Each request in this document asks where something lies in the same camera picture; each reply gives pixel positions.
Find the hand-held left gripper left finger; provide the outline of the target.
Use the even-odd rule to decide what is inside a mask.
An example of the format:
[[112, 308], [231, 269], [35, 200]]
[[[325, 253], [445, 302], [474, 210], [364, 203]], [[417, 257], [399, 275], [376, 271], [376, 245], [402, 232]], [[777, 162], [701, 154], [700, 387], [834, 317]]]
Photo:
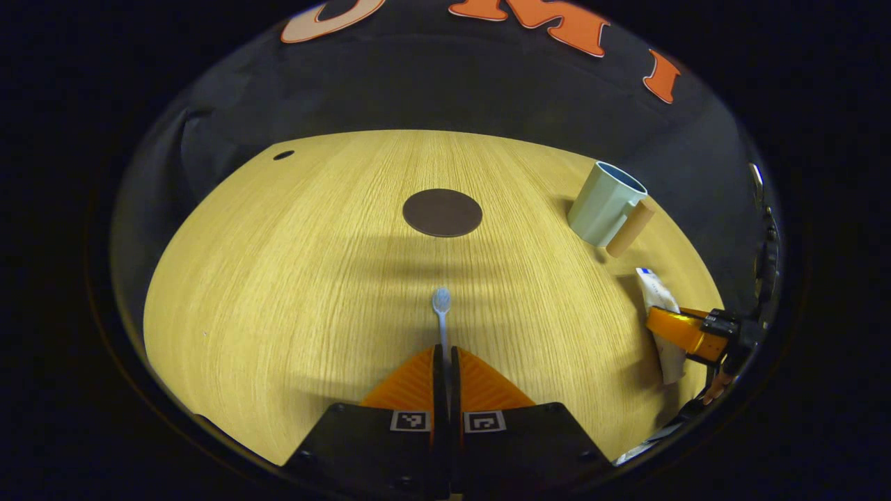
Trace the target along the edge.
[[284, 470], [331, 498], [446, 498], [443, 348], [413, 356], [359, 405], [330, 405]]

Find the dark brown round coaster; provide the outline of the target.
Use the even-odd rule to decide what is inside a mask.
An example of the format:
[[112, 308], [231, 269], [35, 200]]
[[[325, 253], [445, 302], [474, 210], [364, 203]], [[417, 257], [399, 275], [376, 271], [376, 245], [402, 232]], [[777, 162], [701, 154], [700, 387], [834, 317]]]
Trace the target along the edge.
[[426, 189], [408, 197], [403, 218], [421, 234], [438, 238], [462, 237], [480, 226], [480, 203], [461, 191]]

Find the white toothpaste tube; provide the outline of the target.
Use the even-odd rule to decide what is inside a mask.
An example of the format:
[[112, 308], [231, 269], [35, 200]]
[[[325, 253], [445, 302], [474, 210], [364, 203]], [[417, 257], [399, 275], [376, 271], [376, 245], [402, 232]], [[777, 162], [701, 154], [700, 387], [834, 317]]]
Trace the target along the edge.
[[[669, 312], [680, 313], [678, 302], [669, 289], [659, 279], [659, 277], [650, 269], [641, 269], [638, 267], [636, 275], [638, 283], [642, 289], [642, 297], [644, 301], [645, 314], [649, 319], [650, 308], [662, 308]], [[660, 369], [662, 373], [663, 383], [672, 385], [678, 383], [684, 377], [684, 365], [686, 360], [686, 352], [670, 340], [656, 334], [655, 331], [648, 327], [652, 334], [658, 352]]]

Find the white toothbrush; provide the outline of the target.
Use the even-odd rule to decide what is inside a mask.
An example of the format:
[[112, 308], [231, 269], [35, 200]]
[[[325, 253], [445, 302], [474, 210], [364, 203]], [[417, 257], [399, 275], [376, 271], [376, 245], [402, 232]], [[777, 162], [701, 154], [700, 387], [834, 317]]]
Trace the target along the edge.
[[439, 342], [443, 349], [443, 361], [451, 360], [451, 344], [448, 337], [448, 313], [451, 308], [451, 294], [448, 288], [438, 288], [432, 295], [432, 309], [437, 316]]

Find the black backdrop cloth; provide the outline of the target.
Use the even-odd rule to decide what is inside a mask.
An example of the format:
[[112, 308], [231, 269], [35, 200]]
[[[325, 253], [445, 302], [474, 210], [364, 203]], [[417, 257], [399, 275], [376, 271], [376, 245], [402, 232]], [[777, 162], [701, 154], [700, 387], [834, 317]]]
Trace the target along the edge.
[[725, 307], [755, 307], [764, 240], [751, 137], [715, 90], [674, 56], [672, 102], [644, 86], [653, 46], [615, 24], [604, 57], [519, 24], [450, 13], [454, 0], [385, 0], [353, 26], [281, 42], [283, 23], [206, 69], [169, 102], [125, 171], [111, 223], [111, 282], [124, 320], [198, 203], [274, 143], [341, 132], [491, 134], [623, 168], [677, 222]]

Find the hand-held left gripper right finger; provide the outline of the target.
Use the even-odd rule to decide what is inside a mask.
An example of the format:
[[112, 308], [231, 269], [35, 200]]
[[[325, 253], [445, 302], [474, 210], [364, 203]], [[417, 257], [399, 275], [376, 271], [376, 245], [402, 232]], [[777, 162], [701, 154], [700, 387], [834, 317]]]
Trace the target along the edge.
[[563, 403], [538, 405], [468, 350], [450, 350], [449, 390], [449, 482], [461, 501], [564, 501], [614, 470]]

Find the pale green cup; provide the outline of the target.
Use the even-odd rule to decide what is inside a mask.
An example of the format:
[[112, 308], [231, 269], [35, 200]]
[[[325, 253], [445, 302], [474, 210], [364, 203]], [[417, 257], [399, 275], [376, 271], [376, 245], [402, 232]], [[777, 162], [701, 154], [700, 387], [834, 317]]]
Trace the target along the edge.
[[577, 237], [619, 257], [655, 213], [642, 183], [621, 168], [596, 161], [567, 213], [567, 222]]

